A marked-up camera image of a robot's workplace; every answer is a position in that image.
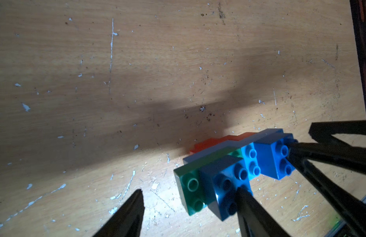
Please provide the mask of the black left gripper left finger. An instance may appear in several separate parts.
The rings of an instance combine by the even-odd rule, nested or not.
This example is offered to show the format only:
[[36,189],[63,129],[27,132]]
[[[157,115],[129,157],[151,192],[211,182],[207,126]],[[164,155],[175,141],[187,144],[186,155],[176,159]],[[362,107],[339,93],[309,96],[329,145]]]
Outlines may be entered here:
[[94,237],[139,237],[144,211],[143,193],[137,189]]

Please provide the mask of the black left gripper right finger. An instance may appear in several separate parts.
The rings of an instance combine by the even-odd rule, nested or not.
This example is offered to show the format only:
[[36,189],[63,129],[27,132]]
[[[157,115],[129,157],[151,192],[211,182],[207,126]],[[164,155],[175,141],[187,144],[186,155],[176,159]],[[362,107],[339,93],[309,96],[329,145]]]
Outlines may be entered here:
[[235,201],[243,237],[288,237],[289,234],[254,199],[250,192],[238,188]]

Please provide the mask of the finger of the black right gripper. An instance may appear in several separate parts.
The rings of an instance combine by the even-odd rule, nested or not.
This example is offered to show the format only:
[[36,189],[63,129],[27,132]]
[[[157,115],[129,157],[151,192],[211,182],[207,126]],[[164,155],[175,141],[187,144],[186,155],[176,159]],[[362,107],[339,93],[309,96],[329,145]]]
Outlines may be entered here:
[[366,120],[314,122],[309,129],[309,135],[318,143],[348,146],[334,134],[355,134],[366,136]]
[[319,143],[291,143],[287,145],[287,160],[330,203],[347,192],[315,167],[311,161],[338,166],[366,175],[366,148]]

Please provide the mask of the light blue long lego brick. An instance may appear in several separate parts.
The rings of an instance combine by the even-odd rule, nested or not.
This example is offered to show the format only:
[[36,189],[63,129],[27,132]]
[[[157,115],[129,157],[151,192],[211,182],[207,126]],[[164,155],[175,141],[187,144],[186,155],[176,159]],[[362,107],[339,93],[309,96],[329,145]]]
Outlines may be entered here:
[[225,141],[220,144],[217,144],[215,146],[209,147],[205,150],[202,150],[198,153],[195,153],[193,155],[189,155],[188,157],[183,159],[184,164],[191,163],[201,157],[210,155],[216,151],[219,151],[221,149],[227,148],[227,147],[235,147],[237,149],[240,149],[240,157],[244,158],[246,168],[249,171],[249,179],[252,180],[255,177],[259,176],[261,170],[258,166],[257,161],[257,151],[254,148],[254,142],[273,133],[282,133],[283,129],[281,128],[269,128],[265,129],[263,131],[260,131],[256,133],[255,135],[252,135],[248,138],[245,138],[241,141]]

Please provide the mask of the green long lego brick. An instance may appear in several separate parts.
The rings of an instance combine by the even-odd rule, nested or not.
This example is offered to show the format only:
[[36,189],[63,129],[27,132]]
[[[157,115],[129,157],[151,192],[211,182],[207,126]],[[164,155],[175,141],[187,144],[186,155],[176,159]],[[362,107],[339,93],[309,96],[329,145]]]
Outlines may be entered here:
[[188,215],[193,216],[208,207],[205,204],[203,183],[199,175],[199,169],[226,155],[242,158],[240,157],[240,151],[240,149],[235,147],[227,147],[174,170],[181,202]]

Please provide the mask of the red lego brick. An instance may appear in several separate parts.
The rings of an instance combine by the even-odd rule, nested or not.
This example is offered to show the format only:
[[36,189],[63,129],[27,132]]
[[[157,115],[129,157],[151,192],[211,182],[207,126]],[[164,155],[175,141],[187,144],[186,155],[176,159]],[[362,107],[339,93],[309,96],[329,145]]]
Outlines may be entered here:
[[193,155],[195,153],[198,153],[202,150],[205,150],[209,147],[215,146],[215,145],[220,144],[225,141],[241,141],[241,140],[248,138],[255,134],[256,134],[255,132],[245,132],[240,135],[228,135],[228,136],[224,136],[222,138],[209,138],[203,142],[196,143],[194,145],[194,147],[190,150],[189,154]]

